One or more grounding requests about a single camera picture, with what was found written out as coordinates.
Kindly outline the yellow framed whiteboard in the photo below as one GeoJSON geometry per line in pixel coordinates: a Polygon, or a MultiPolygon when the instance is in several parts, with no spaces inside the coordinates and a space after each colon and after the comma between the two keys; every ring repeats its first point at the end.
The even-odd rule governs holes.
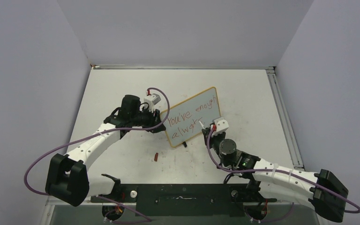
{"type": "Polygon", "coordinates": [[[166,137],[172,148],[188,142],[202,132],[199,120],[207,127],[213,120],[221,117],[216,87],[210,87],[160,113],[166,118],[166,137]]]}

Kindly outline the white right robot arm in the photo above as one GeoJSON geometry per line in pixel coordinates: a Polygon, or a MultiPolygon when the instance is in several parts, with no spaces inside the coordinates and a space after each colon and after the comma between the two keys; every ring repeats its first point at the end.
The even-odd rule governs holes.
{"type": "Polygon", "coordinates": [[[202,130],[210,157],[215,152],[220,170],[248,179],[249,199],[285,200],[313,209],[316,214],[331,222],[343,222],[348,189],[331,171],[305,172],[279,166],[258,156],[237,149],[226,133],[217,133],[214,127],[202,130]]]}

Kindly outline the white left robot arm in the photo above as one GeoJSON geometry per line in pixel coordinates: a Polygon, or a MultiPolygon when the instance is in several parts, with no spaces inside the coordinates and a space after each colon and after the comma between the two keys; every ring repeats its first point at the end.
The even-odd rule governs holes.
{"type": "Polygon", "coordinates": [[[47,194],[72,206],[80,205],[87,197],[103,195],[110,202],[120,198],[120,180],[108,174],[91,176],[92,164],[114,143],[131,130],[159,133],[165,130],[160,111],[155,109],[161,97],[148,94],[143,101],[125,95],[121,106],[106,117],[97,131],[65,155],[55,154],[50,160],[45,185],[47,194]]]}

